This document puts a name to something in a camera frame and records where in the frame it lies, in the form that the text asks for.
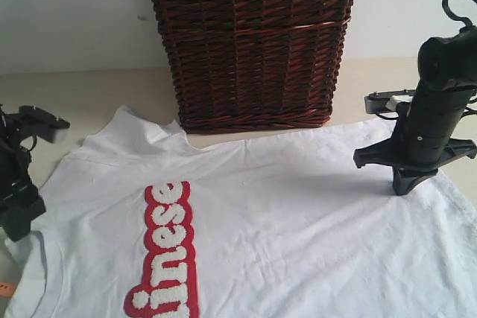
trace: wicker basket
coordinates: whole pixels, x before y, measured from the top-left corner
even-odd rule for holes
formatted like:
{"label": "wicker basket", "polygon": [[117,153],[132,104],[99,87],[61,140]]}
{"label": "wicker basket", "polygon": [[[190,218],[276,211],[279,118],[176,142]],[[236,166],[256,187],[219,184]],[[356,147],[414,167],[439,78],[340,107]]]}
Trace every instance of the wicker basket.
{"label": "wicker basket", "polygon": [[353,0],[152,0],[190,133],[320,127]]}

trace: orange object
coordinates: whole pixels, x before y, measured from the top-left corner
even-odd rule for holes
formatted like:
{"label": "orange object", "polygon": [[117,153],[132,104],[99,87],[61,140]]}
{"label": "orange object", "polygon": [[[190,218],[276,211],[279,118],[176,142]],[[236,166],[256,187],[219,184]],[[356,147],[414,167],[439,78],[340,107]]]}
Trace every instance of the orange object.
{"label": "orange object", "polygon": [[0,282],[0,296],[11,298],[16,290],[16,284]]}

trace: beige table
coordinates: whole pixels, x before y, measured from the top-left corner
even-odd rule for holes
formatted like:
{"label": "beige table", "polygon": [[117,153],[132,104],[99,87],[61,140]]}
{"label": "beige table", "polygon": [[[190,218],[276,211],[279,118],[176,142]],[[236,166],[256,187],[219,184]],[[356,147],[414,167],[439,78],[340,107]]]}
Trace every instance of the beige table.
{"label": "beige table", "polygon": [[[417,84],[415,59],[345,61],[338,79],[334,113],[328,126],[372,118],[364,111],[363,97],[374,91],[412,89]],[[16,111],[23,104],[35,104],[71,122],[67,140],[61,144],[39,141],[34,151],[31,176],[42,185],[62,156],[97,133],[122,104],[139,115],[161,124],[176,117],[177,105],[168,69],[102,71],[64,74],[22,74],[0,76],[0,103]],[[219,136],[190,136],[196,147],[221,141],[269,136],[278,132],[239,133]],[[477,140],[477,118],[465,118],[455,132],[457,138]],[[444,171],[477,207],[477,162],[461,159]],[[0,281],[16,282],[20,272],[4,247],[0,248]],[[6,299],[0,299],[3,314]]]}

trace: white t-shirt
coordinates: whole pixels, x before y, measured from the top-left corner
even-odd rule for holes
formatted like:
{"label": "white t-shirt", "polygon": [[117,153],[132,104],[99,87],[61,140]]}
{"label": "white t-shirt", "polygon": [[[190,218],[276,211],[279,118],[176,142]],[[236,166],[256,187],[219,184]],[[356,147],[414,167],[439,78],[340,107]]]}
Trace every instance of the white t-shirt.
{"label": "white t-shirt", "polygon": [[196,149],[123,107],[7,243],[23,275],[6,318],[475,318],[475,209],[443,174],[397,197],[390,168],[354,165],[390,133],[376,119]]}

